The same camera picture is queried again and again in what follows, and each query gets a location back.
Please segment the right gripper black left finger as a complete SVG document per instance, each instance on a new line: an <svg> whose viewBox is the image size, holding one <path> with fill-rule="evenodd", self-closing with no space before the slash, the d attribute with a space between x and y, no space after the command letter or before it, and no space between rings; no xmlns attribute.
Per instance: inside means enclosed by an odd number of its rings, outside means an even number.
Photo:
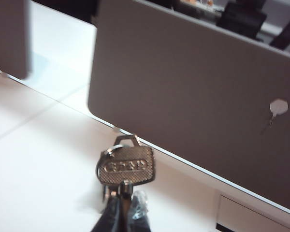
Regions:
<svg viewBox="0 0 290 232"><path fill-rule="evenodd" d="M122 222L120 201L117 197L109 200L103 214L91 232L121 232Z"/></svg>

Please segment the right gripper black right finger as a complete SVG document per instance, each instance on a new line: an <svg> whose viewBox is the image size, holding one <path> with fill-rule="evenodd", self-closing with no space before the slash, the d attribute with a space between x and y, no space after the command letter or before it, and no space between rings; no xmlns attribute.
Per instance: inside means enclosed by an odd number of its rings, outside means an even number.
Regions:
<svg viewBox="0 0 290 232"><path fill-rule="evenodd" d="M129 208L129 231L151 232L148 220L148 197L144 191L136 191L132 195Z"/></svg>

